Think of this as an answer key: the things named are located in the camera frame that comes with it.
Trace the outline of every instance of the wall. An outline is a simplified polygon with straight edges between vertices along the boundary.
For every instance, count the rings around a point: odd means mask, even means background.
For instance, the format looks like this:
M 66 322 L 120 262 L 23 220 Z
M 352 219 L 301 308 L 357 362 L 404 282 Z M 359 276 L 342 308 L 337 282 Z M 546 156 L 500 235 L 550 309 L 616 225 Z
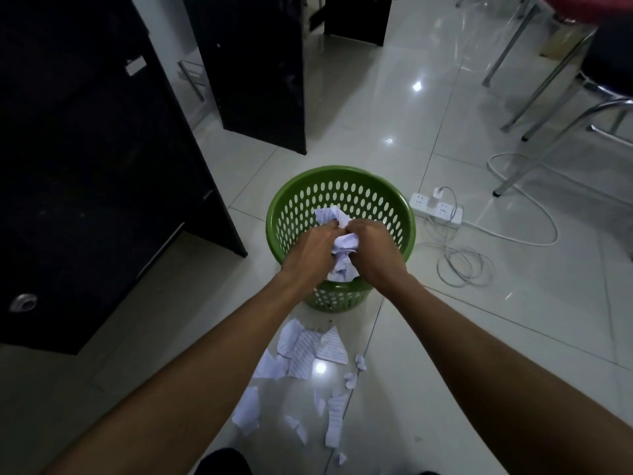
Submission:
M 182 0 L 132 0 L 149 30 L 158 59 L 170 81 L 178 79 L 179 60 L 197 47 Z

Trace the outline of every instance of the white tile floor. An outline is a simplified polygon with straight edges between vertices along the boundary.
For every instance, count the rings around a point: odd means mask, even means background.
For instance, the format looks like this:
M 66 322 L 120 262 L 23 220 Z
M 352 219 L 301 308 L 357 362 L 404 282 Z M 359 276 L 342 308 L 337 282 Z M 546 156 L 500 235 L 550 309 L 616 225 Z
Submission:
M 182 234 L 79 356 L 0 347 L 0 472 L 36 473 L 270 279 L 278 267 L 263 219 L 275 192 L 299 172 L 353 165 L 407 197 L 450 185 L 466 220 L 508 236 L 551 239 L 550 224 L 530 202 L 511 192 L 492 199 L 497 181 L 486 161 L 499 151 L 537 152 L 591 99 L 578 96 L 533 141 L 519 141 L 573 76 L 570 67 L 503 134 L 499 126 L 553 67 L 537 55 L 550 31 L 544 20 L 532 23 L 486 89 L 480 81 L 516 27 L 518 0 L 468 0 L 461 9 L 454 2 L 395 1 L 382 48 L 319 34 L 306 40 L 307 156 L 226 132 L 213 117 L 202 122 L 196 137 L 249 256 Z M 622 130 L 633 134 L 633 122 Z M 579 134 L 550 164 L 633 200 L 633 154 L 626 150 Z M 632 211 L 544 169 L 522 185 L 555 217 L 558 244 L 527 247 L 462 227 L 455 243 L 495 263 L 490 286 L 448 287 L 435 272 L 437 253 L 421 247 L 409 269 L 469 319 L 633 424 Z M 430 237 L 418 223 L 418 240 Z M 239 448 L 256 475 L 503 473 L 391 303 L 373 293 L 349 313 L 328 316 L 300 305 L 295 316 L 320 330 L 336 325 L 350 354 L 367 354 L 369 369 L 345 416 L 341 450 L 349 461 L 337 467 L 323 446 L 327 417 L 314 409 L 313 388 L 342 388 L 353 363 L 328 363 L 311 381 L 254 382 L 261 428 L 242 438 L 229 422 L 210 450 Z M 284 414 L 304 423 L 306 447 Z

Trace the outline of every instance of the chair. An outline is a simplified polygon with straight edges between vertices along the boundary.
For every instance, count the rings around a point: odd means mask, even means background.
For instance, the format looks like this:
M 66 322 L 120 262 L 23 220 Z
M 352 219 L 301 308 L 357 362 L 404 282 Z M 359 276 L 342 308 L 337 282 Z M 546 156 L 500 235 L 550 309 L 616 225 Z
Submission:
M 633 148 L 633 142 L 616 135 L 624 116 L 633 110 L 633 14 L 614 17 L 597 29 L 579 74 L 560 98 L 554 102 L 550 110 L 527 131 L 522 139 L 527 140 L 536 133 L 580 88 L 588 89 L 606 101 L 584 111 L 555 137 L 543 153 L 531 159 L 525 167 L 519 169 L 517 173 L 502 183 L 493 192 L 493 195 L 501 196 L 579 128 L 584 128 L 610 141 Z M 609 131 L 605 131 L 592 123 L 596 115 L 613 110 L 619 110 L 619 113 Z
M 490 86 L 490 81 L 495 75 L 501 63 L 505 60 L 506 56 L 515 45 L 521 34 L 526 29 L 528 23 L 534 18 L 534 16 L 542 9 L 553 11 L 555 17 L 565 24 L 583 24 L 588 26 L 588 32 L 585 36 L 572 48 L 572 50 L 563 58 L 558 66 L 552 71 L 552 73 L 542 82 L 542 84 L 536 89 L 534 94 L 530 96 L 528 101 L 517 111 L 512 119 L 506 123 L 501 129 L 505 132 L 517 122 L 517 120 L 527 111 L 528 108 L 534 103 L 536 98 L 540 96 L 545 88 L 549 86 L 553 79 L 565 68 L 565 66 L 586 47 L 594 35 L 592 28 L 602 21 L 620 14 L 625 13 L 633 9 L 633 0 L 534 0 L 534 5 L 530 8 L 526 14 L 523 22 L 519 25 L 516 33 L 512 36 L 512 39 L 503 50 L 503 53 L 499 56 L 495 64 L 488 71 L 486 78 L 482 82 L 484 87 Z

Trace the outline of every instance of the black cabinet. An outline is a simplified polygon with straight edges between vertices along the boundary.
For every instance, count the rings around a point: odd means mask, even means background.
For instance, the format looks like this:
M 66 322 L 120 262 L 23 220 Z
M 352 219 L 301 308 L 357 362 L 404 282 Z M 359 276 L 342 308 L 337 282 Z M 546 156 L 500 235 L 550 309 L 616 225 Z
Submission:
M 76 353 L 183 228 L 246 252 L 130 0 L 0 12 L 0 342 Z

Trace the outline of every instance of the black chair seat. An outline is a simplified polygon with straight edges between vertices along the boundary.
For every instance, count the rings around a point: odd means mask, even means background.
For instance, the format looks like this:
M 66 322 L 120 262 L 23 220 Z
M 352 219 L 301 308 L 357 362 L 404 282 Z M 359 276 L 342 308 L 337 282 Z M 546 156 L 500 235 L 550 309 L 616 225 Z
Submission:
M 598 85 L 633 97 L 633 13 L 600 25 L 581 71 Z

